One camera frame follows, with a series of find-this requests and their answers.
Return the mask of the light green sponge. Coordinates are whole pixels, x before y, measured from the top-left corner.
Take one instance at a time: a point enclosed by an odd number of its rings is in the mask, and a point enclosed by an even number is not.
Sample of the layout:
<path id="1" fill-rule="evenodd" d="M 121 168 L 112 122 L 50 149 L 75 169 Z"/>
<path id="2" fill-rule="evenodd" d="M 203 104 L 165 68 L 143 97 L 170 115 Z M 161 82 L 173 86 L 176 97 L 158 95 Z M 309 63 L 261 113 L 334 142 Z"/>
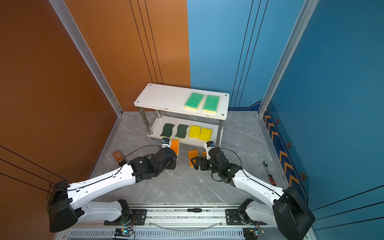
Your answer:
<path id="1" fill-rule="evenodd" d="M 191 93 L 190 97 L 185 103 L 185 109 L 197 111 L 204 99 L 205 95 L 200 93 Z"/>
<path id="2" fill-rule="evenodd" d="M 220 102 L 219 96 L 207 95 L 207 98 L 203 107 L 203 112 L 216 114 L 219 102 Z"/>

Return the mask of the green wavy sponge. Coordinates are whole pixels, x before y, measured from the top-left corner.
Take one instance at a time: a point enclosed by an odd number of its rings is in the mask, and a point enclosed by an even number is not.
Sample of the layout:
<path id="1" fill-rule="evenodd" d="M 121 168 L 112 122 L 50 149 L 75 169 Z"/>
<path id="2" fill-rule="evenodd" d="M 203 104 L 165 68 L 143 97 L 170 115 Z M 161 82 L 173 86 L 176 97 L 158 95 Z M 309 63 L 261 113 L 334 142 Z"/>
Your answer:
<path id="1" fill-rule="evenodd" d="M 162 138 L 170 138 L 173 134 L 173 128 L 174 127 L 175 127 L 175 125 L 170 124 L 170 123 L 164 124 L 163 131 L 161 133 L 161 137 Z"/>
<path id="2" fill-rule="evenodd" d="M 187 130 L 188 130 L 188 128 L 189 128 L 188 125 L 179 124 L 179 125 L 178 125 L 178 128 L 177 128 L 177 133 L 176 133 L 175 137 L 178 138 L 178 139 L 185 139 L 186 136 L 187 136 Z"/>

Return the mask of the yellow sponge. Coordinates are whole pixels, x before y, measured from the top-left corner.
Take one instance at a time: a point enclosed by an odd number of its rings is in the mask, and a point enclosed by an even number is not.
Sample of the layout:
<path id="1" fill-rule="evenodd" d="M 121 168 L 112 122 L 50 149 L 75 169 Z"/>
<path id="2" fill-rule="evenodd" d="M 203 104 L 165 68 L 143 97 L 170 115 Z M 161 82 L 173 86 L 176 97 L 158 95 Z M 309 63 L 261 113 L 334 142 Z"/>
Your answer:
<path id="1" fill-rule="evenodd" d="M 198 139 L 201 134 L 201 126 L 191 126 L 190 127 L 190 132 L 189 132 L 189 137 Z"/>
<path id="2" fill-rule="evenodd" d="M 211 141 L 211 136 L 212 136 L 212 129 L 207 129 L 207 128 L 202 128 L 199 140 L 204 141 L 204 142 L 209 142 Z"/>

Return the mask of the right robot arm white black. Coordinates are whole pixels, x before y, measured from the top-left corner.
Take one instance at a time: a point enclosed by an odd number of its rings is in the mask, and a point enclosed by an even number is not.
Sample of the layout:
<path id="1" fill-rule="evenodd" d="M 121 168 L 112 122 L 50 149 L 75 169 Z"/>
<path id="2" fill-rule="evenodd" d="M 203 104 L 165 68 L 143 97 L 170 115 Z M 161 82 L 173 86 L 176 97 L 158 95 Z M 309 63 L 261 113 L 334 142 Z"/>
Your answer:
<path id="1" fill-rule="evenodd" d="M 263 222 L 278 228 L 288 240 L 305 238 L 316 218 L 296 189 L 283 189 L 252 176 L 241 165 L 230 163 L 218 147 L 207 147 L 206 154 L 190 159 L 194 169 L 217 174 L 220 182 L 248 192 L 264 203 L 260 206 L 253 199 L 246 199 L 238 208 L 243 224 Z"/>

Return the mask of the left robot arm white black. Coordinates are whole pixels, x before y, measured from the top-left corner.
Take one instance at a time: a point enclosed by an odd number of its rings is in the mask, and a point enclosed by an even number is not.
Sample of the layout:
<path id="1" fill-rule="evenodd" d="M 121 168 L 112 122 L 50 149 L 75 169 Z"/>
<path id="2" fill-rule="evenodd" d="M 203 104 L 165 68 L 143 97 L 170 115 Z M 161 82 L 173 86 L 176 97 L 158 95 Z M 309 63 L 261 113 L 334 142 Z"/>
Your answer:
<path id="1" fill-rule="evenodd" d="M 169 147 L 156 154 L 137 157 L 104 175 L 69 184 L 55 184 L 48 201 L 49 230 L 58 233 L 80 222 L 104 221 L 108 225 L 130 222 L 132 212 L 127 201 L 103 203 L 94 200 L 116 189 L 157 177 L 176 167 L 177 154 Z"/>

